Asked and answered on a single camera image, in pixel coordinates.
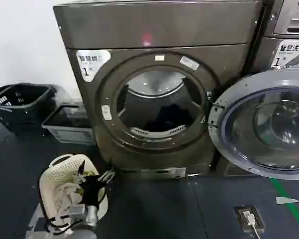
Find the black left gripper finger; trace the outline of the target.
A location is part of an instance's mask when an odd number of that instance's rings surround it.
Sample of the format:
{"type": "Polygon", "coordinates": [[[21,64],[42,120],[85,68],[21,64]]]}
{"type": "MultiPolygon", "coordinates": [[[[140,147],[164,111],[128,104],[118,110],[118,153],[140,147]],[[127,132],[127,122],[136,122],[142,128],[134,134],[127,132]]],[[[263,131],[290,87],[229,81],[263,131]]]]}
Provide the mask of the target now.
{"type": "Polygon", "coordinates": [[[113,169],[105,171],[102,175],[99,176],[99,182],[111,182],[115,176],[115,171],[113,169]]]}
{"type": "Polygon", "coordinates": [[[88,177],[88,173],[84,172],[84,167],[85,167],[85,160],[83,160],[82,163],[80,164],[76,174],[76,183],[78,183],[81,186],[86,184],[86,180],[88,177]]]}

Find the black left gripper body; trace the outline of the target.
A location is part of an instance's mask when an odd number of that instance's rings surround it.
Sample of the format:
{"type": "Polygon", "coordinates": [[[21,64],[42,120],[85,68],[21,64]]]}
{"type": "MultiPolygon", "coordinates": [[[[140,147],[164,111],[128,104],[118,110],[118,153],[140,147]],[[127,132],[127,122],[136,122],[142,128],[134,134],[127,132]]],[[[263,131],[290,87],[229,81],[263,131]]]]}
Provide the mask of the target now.
{"type": "Polygon", "coordinates": [[[99,180],[100,175],[93,175],[85,177],[85,181],[81,182],[79,186],[83,190],[81,204],[86,206],[99,207],[104,196],[99,200],[99,192],[106,186],[106,183],[99,180]]]}

